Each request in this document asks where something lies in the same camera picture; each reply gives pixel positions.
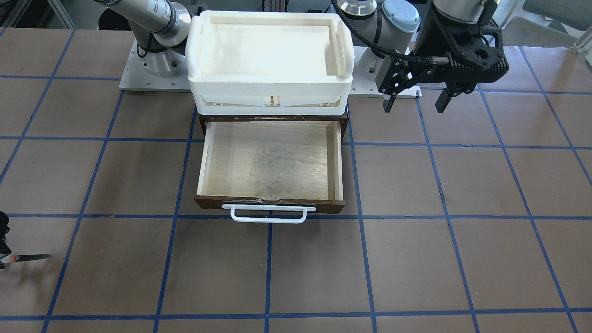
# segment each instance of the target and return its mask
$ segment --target wooden drawer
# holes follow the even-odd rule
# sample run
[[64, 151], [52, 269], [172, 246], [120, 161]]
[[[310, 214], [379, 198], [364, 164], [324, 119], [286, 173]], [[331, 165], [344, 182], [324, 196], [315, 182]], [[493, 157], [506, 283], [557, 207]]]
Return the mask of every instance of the wooden drawer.
[[[300, 223], [307, 211], [338, 213], [345, 205], [341, 132], [338, 120], [209, 122], [195, 201], [224, 205], [244, 222]], [[234, 209], [292, 210], [303, 218], [249, 220]]]

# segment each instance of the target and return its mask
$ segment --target metal base plate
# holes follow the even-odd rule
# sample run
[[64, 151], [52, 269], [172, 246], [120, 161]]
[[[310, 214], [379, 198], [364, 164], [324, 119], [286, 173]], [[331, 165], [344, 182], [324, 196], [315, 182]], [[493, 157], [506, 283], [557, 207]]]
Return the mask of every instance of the metal base plate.
[[[349, 95], [353, 97], [382, 97], [382, 94], [378, 91], [378, 88], [376, 88], [376, 83], [366, 79], [362, 73], [364, 69], [358, 66], [362, 54], [364, 54], [367, 49], [367, 46], [353, 47], [356, 54], [356, 60], [353, 65], [352, 90], [349, 92]], [[416, 85], [415, 87], [404, 90], [402, 93], [398, 94], [397, 98], [416, 98], [418, 94], [421, 97], [422, 90], [419, 88], [419, 85]]]
[[119, 89], [132, 91], [191, 91], [185, 61], [177, 64], [179, 74], [161, 78], [144, 70], [136, 55], [136, 41], [131, 46], [126, 68], [121, 75]]

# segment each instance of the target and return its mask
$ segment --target gray floor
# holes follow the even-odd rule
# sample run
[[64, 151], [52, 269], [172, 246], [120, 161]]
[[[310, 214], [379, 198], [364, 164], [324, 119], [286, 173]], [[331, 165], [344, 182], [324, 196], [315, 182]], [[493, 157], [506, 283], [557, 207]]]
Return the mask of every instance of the gray floor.
[[444, 114], [350, 99], [346, 207], [269, 226], [195, 204], [192, 96], [122, 93], [132, 40], [0, 33], [8, 243], [54, 255], [0, 271], [0, 332], [592, 332], [582, 58], [509, 47]]

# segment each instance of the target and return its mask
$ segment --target chair seat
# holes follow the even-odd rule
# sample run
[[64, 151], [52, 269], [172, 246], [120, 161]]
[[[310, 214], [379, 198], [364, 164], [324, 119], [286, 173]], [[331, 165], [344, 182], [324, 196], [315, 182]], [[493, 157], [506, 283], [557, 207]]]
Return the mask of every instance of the chair seat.
[[571, 47], [577, 38], [522, 17], [513, 17], [503, 30], [504, 45]]

